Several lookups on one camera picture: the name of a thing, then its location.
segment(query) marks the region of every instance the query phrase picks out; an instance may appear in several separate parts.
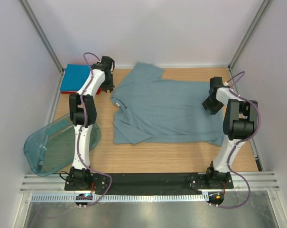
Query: gray floor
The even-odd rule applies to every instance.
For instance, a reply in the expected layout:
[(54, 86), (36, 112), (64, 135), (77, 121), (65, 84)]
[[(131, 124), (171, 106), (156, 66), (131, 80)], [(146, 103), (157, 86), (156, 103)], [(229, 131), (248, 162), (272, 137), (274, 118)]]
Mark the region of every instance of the gray floor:
[[(243, 202), (246, 192), (227, 192), (223, 205)], [(206, 202), (107, 203), (74, 209), (74, 203), (31, 203), (25, 228), (278, 228), (267, 192), (253, 192), (238, 209)]]

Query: teal plastic bin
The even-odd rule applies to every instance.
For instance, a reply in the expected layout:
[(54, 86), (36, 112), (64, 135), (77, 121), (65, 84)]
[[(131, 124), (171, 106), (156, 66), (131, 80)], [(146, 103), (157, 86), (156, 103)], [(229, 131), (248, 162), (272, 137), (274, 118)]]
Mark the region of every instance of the teal plastic bin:
[[(100, 129), (95, 123), (90, 150), (97, 145), (100, 137)], [(24, 154), (34, 174), (48, 176), (72, 163), (74, 147), (74, 125), (67, 114), (32, 134), (24, 144)]]

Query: white ventilation grille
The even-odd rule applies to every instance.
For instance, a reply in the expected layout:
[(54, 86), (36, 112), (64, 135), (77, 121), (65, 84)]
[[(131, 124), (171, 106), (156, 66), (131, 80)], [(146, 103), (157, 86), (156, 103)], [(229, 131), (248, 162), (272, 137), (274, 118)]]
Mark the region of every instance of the white ventilation grille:
[[(34, 193), (31, 202), (93, 202), (100, 195), (93, 195), (90, 200), (76, 200), (79, 193)], [(209, 195), (203, 192), (201, 195), (184, 196), (117, 196), (106, 195), (100, 203), (119, 203), (119, 202), (182, 202), (182, 201), (208, 201)]]

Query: mesh laundry basket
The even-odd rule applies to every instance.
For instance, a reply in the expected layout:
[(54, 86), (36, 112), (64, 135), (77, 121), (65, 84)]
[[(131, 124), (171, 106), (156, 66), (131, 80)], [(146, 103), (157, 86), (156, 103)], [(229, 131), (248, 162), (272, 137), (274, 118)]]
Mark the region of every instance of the mesh laundry basket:
[[(95, 123), (90, 150), (97, 145), (100, 137), (100, 129)], [(73, 161), (74, 147), (74, 125), (67, 114), (32, 134), (24, 144), (24, 154), (34, 174), (47, 176)]]

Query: wooden tabletop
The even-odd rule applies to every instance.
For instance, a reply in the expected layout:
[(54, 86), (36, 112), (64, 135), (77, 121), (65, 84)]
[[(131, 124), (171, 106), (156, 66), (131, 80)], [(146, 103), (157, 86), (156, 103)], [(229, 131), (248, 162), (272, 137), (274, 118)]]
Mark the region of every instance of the wooden tabletop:
[[(114, 71), (116, 87), (129, 72), (128, 69)], [(223, 81), (229, 79), (226, 68), (174, 68), (165, 69), (163, 74), (164, 79), (205, 82), (214, 76), (223, 77)], [(60, 95), (55, 119), (69, 112), (68, 96)], [(219, 146), (205, 142), (113, 144), (113, 117), (118, 107), (111, 103), (110, 96), (110, 93), (101, 92), (94, 99), (96, 122), (102, 135), (98, 145), (90, 151), (91, 167), (95, 170), (106, 173), (204, 172), (218, 154)], [(232, 167), (235, 171), (258, 171), (249, 142), (240, 149)]]

